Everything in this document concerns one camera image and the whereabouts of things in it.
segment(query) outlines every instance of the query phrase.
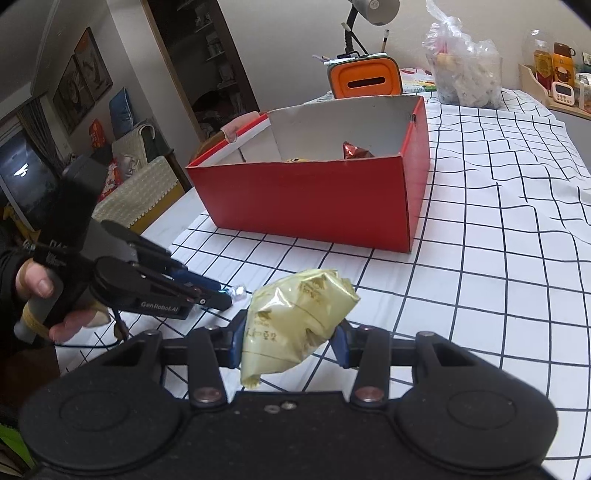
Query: sleeve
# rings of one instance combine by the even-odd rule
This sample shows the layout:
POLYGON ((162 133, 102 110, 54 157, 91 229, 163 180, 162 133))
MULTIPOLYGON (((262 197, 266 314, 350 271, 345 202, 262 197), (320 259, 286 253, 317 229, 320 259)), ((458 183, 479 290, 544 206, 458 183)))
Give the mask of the sleeve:
POLYGON ((30 254, 13 249, 0 253, 0 358, 25 347, 14 336, 12 328, 25 305, 17 296, 15 280, 18 269, 29 257, 30 254))

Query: screw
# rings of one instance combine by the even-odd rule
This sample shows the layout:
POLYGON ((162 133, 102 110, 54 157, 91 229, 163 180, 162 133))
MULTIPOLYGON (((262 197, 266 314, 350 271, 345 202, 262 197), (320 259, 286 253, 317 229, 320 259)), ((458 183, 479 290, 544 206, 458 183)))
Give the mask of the screw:
POLYGON ((281 404, 281 408, 283 408, 283 410, 295 410, 297 408, 297 403, 287 400, 281 404))
POLYGON ((275 413, 279 413, 281 409, 277 405, 265 405, 263 408, 267 413, 274 415, 275 413))
POLYGON ((196 388, 193 392, 193 398, 199 403, 214 403, 222 398, 222 392, 213 387, 196 388))
POLYGON ((355 391, 355 396, 365 402, 379 402, 384 398, 384 391, 378 387, 361 387, 355 391))

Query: picture frame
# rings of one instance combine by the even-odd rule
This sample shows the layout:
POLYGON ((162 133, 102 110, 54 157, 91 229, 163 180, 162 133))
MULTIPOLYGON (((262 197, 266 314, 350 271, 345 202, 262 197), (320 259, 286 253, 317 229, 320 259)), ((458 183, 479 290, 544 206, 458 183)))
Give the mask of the picture frame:
POLYGON ((74 131, 95 104, 74 55, 61 76, 53 103, 68 134, 74 131))
POLYGON ((90 27, 84 30, 76 44, 74 57, 92 98, 97 102, 113 86, 113 80, 103 57, 100 55, 90 27))

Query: grid pattern tablecloth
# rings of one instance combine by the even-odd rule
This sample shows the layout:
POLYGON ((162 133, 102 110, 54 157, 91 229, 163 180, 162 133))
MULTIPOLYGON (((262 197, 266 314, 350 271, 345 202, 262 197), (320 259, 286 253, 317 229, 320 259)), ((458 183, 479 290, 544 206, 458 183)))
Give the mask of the grid pattern tablecloth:
MULTIPOLYGON (((426 97, 431 172, 410 254, 218 229, 206 213, 173 243, 174 258, 249 292, 306 268, 335 268, 361 296, 348 319, 398 338, 433 330, 547 394, 560 426, 546 468, 563 480, 591 474, 591 180, 564 124, 522 92, 505 90, 499 111, 441 105, 426 97)), ((166 338, 225 325, 226 312, 195 308, 186 321, 124 314, 132 335, 158 328, 166 338)), ((97 345, 112 329, 95 333, 97 345)), ((88 349, 75 368, 100 353, 88 349)), ((166 387, 187 394, 186 368, 166 387)), ((238 371, 223 371, 230 396, 238 371)), ((327 345, 265 390, 343 390, 327 345)), ((409 368, 391 371, 391 397, 411 386, 409 368)))

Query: doorway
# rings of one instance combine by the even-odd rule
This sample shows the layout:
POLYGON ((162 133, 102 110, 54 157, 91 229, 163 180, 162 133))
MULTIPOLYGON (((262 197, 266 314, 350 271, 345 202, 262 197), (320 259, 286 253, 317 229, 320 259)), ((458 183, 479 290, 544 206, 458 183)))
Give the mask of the doorway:
POLYGON ((179 94, 186 98, 203 140, 237 116, 258 111, 217 0, 147 0, 147 5, 152 29, 158 30, 163 55, 170 59, 179 94))

